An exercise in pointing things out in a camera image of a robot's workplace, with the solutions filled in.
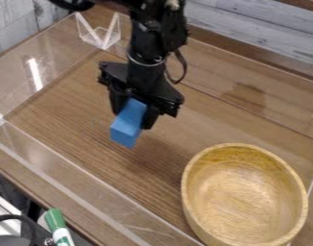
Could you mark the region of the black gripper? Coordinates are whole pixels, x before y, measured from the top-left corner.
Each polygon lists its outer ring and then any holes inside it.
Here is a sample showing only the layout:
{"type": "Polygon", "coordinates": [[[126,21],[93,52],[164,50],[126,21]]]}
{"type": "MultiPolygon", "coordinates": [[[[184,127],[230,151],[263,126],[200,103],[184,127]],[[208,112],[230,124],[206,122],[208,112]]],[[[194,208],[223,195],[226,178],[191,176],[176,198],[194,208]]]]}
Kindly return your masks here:
{"type": "Polygon", "coordinates": [[[128,54],[126,62],[100,61],[99,83],[109,91],[109,105],[119,114],[127,100],[136,99],[147,105],[140,128],[150,130],[159,114],[176,117],[184,98],[166,78],[166,58],[156,56],[144,60],[140,55],[128,54]]]}

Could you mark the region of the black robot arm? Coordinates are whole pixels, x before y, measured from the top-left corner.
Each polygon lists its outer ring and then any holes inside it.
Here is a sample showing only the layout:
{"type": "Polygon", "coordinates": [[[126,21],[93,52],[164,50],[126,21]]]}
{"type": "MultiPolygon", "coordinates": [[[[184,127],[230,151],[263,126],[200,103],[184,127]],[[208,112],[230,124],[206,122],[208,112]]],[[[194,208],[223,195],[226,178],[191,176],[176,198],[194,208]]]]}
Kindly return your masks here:
{"type": "Polygon", "coordinates": [[[140,127],[148,130],[160,115],[178,115],[184,102],[183,95],[174,88],[182,80],[172,77],[167,59],[175,56],[182,65],[187,64],[179,51],[188,38],[186,0],[81,0],[76,4],[65,0],[48,0],[72,12],[84,12],[107,1],[127,8],[131,37],[127,61],[99,63],[99,83],[109,91],[109,105],[115,114],[124,110],[124,105],[132,99],[146,105],[140,127]]]}

